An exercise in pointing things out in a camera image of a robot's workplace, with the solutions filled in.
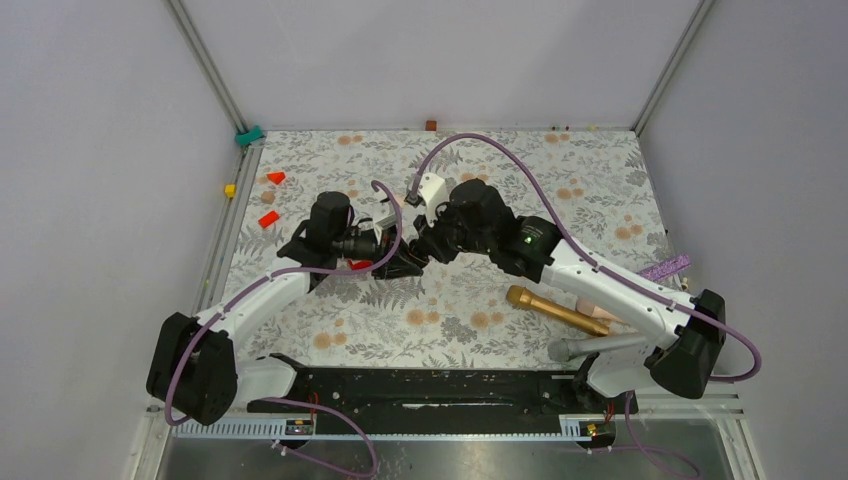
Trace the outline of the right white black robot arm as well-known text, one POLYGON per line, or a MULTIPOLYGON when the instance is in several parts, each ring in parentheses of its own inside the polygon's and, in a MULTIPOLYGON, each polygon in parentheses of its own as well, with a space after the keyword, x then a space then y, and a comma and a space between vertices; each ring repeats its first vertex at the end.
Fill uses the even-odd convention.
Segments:
POLYGON ((552 222, 518 216, 479 179, 449 190, 435 174, 418 178, 407 197, 425 208, 411 248, 441 263, 460 253, 484 255, 508 275, 559 288, 602 307, 639 332, 632 346, 592 355, 573 386, 575 402, 597 412, 626 391, 658 386, 686 399, 704 395, 725 341, 711 325, 724 320, 724 300, 705 290, 696 298, 623 269, 552 222))

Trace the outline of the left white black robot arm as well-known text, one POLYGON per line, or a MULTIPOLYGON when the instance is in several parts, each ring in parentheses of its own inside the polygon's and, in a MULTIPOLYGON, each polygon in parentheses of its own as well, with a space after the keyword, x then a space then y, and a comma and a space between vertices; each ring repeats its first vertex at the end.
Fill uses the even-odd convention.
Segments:
POLYGON ((341 192, 323 192, 266 272, 215 306, 188 316, 176 312, 162 324, 146 389, 163 401, 166 422, 211 425, 231 407, 273 398, 296 411, 309 401, 310 385, 291 360, 274 356, 239 364, 237 351, 274 313, 340 276, 340 260, 364 261, 376 279, 420 276, 427 264, 402 238, 400 209, 368 229, 354 221, 341 192))

